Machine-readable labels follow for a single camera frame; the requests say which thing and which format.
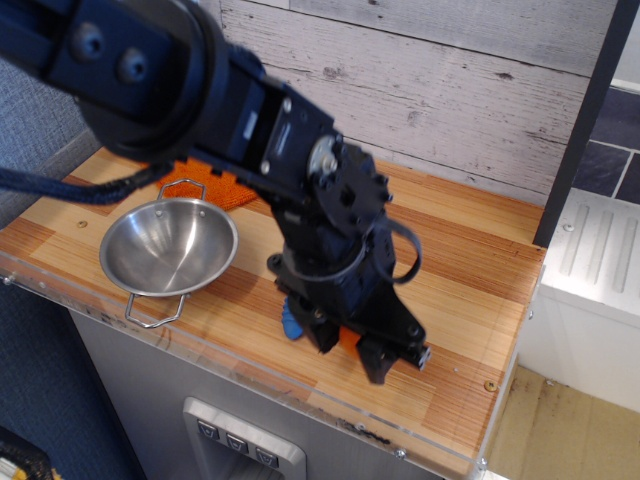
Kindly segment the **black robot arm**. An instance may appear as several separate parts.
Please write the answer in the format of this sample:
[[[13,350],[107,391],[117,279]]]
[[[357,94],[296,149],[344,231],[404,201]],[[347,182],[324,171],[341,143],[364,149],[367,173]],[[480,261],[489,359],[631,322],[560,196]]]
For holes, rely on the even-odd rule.
[[[358,335],[369,380],[398,360],[422,367],[426,333],[395,293],[387,178],[333,118],[269,77],[191,1],[5,1],[1,55],[74,96],[86,124],[139,173],[94,187],[5,171],[4,188],[109,204],[189,158],[229,172],[271,207],[284,250],[268,261],[304,333],[322,352]]]

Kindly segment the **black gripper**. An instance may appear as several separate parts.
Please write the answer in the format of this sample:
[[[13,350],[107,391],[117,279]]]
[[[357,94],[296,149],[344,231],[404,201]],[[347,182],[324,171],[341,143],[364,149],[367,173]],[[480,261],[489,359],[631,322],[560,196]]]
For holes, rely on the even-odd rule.
[[[337,345],[341,326],[357,332],[361,338],[356,349],[369,381],[384,385],[397,361],[421,370],[431,356],[425,329],[394,290],[396,282],[415,277],[421,260],[418,254],[411,269],[399,278],[390,276],[394,260],[378,270],[378,259],[369,257],[332,275],[315,265],[309,275],[296,271],[288,252],[272,255],[267,266],[287,295],[290,314],[311,343],[325,354]]]

